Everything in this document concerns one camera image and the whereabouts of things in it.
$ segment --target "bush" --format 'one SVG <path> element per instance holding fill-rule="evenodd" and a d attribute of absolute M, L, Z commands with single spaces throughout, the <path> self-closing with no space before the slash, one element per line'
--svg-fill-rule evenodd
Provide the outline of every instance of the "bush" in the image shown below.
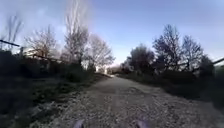
<path fill-rule="evenodd" d="M 192 72 L 172 70 L 167 70 L 162 73 L 162 78 L 173 84 L 192 84 L 197 79 Z"/>
<path fill-rule="evenodd" d="M 82 82 L 87 78 L 87 71 L 79 64 L 70 64 L 64 67 L 61 76 L 70 82 Z"/>
<path fill-rule="evenodd" d="M 1 78 L 0 113 L 15 113 L 32 105 L 29 81 L 24 79 Z"/>
<path fill-rule="evenodd" d="M 19 60 L 10 51 L 0 51 L 0 76 L 19 74 Z"/>

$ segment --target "blue sky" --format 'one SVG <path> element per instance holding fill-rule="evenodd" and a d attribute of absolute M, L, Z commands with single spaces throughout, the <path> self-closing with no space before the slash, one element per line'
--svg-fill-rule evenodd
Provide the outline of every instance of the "blue sky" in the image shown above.
<path fill-rule="evenodd" d="M 212 58 L 224 57 L 223 0 L 89 0 L 90 31 L 107 41 L 123 62 L 139 43 L 152 46 L 166 24 L 180 36 L 191 35 Z M 0 32 L 7 15 L 20 12 L 24 29 L 17 41 L 31 31 L 51 24 L 64 45 L 66 0 L 0 0 Z"/>

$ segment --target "gravel path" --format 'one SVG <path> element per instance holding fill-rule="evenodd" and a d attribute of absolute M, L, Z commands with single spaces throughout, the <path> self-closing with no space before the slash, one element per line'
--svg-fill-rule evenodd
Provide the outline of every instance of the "gravel path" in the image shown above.
<path fill-rule="evenodd" d="M 70 95 L 60 116 L 41 127 L 72 128 L 79 119 L 85 119 L 87 128 L 132 128 L 133 120 L 145 121 L 150 128 L 221 128 L 224 122 L 210 103 L 122 78 L 99 82 L 76 98 Z"/>

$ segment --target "gravel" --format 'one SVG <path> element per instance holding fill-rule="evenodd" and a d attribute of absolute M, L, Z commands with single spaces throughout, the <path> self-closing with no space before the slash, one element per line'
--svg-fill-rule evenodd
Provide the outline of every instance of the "gravel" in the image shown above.
<path fill-rule="evenodd" d="M 59 116 L 30 127 L 72 128 L 84 119 L 85 128 L 134 128 L 134 121 L 150 128 L 223 128 L 223 115 L 211 103 L 171 96 L 160 88 L 111 78 L 78 96 L 70 93 Z"/>

